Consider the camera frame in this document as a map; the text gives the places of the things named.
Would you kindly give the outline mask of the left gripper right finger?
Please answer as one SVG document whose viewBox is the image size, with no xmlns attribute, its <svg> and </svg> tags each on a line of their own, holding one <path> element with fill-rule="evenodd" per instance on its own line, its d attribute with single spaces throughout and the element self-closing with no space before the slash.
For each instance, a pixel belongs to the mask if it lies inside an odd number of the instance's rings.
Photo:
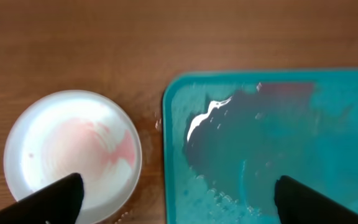
<svg viewBox="0 0 358 224">
<path fill-rule="evenodd" d="M 274 202 L 281 224 L 358 224 L 358 213 L 287 175 L 275 183 Z"/>
</svg>

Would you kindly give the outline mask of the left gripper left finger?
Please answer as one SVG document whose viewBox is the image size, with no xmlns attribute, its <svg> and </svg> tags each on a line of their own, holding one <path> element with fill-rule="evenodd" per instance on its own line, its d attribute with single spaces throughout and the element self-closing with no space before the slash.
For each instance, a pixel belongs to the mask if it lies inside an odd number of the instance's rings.
<svg viewBox="0 0 358 224">
<path fill-rule="evenodd" d="M 81 175 L 72 173 L 0 210 L 0 224 L 74 224 L 84 195 Z"/>
</svg>

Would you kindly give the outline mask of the light blue plate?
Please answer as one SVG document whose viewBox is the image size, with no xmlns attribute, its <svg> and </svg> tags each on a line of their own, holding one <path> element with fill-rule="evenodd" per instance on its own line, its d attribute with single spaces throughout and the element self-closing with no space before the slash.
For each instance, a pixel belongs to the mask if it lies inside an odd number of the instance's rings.
<svg viewBox="0 0 358 224">
<path fill-rule="evenodd" d="M 136 128 L 115 102 L 84 90 L 59 91 L 28 107 L 4 148 L 4 176 L 22 200 L 72 173 L 85 196 L 78 223 L 97 223 L 132 195 L 142 168 Z"/>
</svg>

